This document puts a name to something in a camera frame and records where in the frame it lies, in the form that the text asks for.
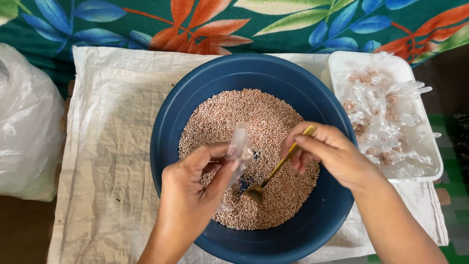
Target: gold spoon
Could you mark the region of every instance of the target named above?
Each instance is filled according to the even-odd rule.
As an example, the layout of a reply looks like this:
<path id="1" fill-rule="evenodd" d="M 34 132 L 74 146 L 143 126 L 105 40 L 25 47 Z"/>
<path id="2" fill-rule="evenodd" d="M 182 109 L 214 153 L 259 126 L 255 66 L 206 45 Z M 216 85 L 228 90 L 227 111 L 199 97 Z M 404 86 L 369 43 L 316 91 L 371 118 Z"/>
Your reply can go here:
<path id="1" fill-rule="evenodd" d="M 314 133 L 314 131 L 316 131 L 316 129 L 317 128 L 315 126 L 310 125 L 303 132 L 302 135 L 311 136 Z M 293 156 L 293 154 L 295 154 L 298 148 L 299 146 L 295 142 L 291 146 L 291 148 L 288 150 L 287 156 L 280 161 L 279 165 L 277 165 L 277 167 L 273 170 L 273 172 L 269 175 L 269 177 L 265 181 L 263 181 L 260 186 L 248 188 L 242 194 L 249 196 L 252 200 L 254 200 L 257 203 L 258 206 L 261 205 L 262 204 L 262 188 L 264 188 L 265 185 L 270 181 L 270 179 L 272 179 L 272 177 L 280 170 L 283 164 L 285 164 Z"/>

